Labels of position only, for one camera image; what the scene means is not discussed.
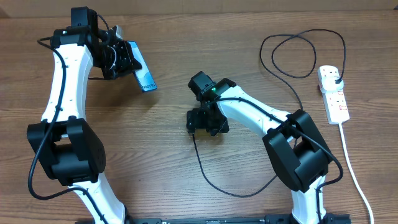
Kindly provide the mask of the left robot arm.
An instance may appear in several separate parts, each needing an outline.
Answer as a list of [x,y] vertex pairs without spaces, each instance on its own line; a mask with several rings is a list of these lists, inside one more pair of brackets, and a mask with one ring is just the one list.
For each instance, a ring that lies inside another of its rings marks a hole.
[[103,80],[133,74],[140,86],[150,71],[136,43],[124,40],[119,26],[100,29],[101,20],[93,9],[74,7],[68,27],[39,39],[53,52],[54,73],[47,107],[40,122],[28,126],[27,140],[32,165],[40,164],[65,193],[77,194],[94,223],[132,223],[106,179],[103,143],[86,121],[86,91],[94,67]]

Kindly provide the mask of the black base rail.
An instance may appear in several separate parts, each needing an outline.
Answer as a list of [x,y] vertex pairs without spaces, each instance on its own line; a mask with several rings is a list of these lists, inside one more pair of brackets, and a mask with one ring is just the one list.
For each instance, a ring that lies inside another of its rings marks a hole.
[[[77,221],[76,224],[94,223],[93,220]],[[161,220],[160,218],[132,218],[127,223],[133,224],[289,224],[298,223],[292,215],[266,215],[265,217],[236,217],[236,218],[208,218],[208,219],[174,219]],[[349,215],[334,215],[327,213],[324,223],[351,224]]]

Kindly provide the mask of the Galaxy smartphone teal screen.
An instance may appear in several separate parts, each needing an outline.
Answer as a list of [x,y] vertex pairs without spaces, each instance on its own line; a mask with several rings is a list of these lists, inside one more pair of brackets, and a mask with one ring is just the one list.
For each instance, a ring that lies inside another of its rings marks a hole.
[[151,72],[144,60],[144,57],[141,54],[141,51],[138,48],[138,45],[135,41],[128,41],[132,48],[132,53],[134,58],[141,64],[141,69],[138,69],[134,72],[136,80],[142,90],[142,92],[154,91],[157,89],[157,85],[152,77]]

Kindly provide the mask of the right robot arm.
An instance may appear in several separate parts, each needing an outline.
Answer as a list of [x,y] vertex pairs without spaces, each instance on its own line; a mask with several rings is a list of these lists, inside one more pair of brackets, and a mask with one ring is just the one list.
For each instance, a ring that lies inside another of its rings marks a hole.
[[204,72],[191,77],[188,87],[200,102],[187,113],[189,133],[227,133],[229,119],[245,125],[262,138],[275,174],[292,191],[294,222],[326,223],[322,185],[332,158],[308,113],[271,108],[235,82],[224,78],[216,83]]

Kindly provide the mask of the white charger plug adapter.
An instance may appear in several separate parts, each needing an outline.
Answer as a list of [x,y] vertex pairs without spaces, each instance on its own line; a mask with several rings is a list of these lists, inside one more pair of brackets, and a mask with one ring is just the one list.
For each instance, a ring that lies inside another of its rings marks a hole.
[[344,81],[335,77],[321,77],[319,83],[320,91],[324,94],[340,91],[344,87]]

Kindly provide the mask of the white power strip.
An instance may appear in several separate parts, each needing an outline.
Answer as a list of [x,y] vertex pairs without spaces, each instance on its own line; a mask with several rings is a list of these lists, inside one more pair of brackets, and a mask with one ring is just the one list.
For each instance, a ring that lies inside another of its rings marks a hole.
[[[321,77],[340,78],[338,69],[331,65],[323,65],[319,67],[317,74],[319,83]],[[335,91],[333,93],[322,93],[322,97],[329,124],[342,124],[349,120],[349,112],[343,90]]]

